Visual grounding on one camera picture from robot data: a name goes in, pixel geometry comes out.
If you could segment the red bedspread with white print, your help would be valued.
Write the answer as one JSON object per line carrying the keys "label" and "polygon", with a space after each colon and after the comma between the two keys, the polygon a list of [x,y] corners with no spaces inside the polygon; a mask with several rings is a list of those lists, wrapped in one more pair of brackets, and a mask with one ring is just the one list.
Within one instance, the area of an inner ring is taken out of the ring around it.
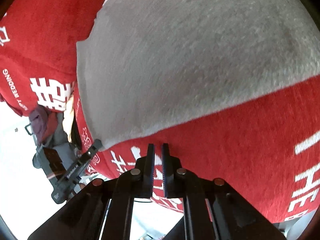
{"label": "red bedspread with white print", "polygon": [[[29,116],[37,105],[64,112],[70,98],[81,150],[96,140],[86,124],[77,80],[78,42],[88,39],[106,0],[1,0],[1,101]],[[152,135],[103,148],[87,173],[113,179],[156,146],[152,200],[166,200],[161,146],[198,176],[221,177],[271,222],[319,207],[319,74]]]}

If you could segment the grey small garment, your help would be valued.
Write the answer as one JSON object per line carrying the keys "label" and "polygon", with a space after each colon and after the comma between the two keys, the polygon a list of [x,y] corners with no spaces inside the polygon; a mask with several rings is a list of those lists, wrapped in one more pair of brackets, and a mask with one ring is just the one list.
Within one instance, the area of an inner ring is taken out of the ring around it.
{"label": "grey small garment", "polygon": [[104,148],[319,74],[319,30],[300,0],[106,0],[76,50]]}

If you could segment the purple and grey clothes pile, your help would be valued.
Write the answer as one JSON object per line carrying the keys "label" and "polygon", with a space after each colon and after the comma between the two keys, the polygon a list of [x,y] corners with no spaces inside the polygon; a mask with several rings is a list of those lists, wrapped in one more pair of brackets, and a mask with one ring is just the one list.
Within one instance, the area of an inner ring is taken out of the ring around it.
{"label": "purple and grey clothes pile", "polygon": [[37,105],[31,111],[28,116],[29,124],[25,126],[25,130],[33,137],[37,147],[52,148],[69,143],[81,150],[73,102],[73,98],[68,100],[64,112],[55,112],[41,105]]}

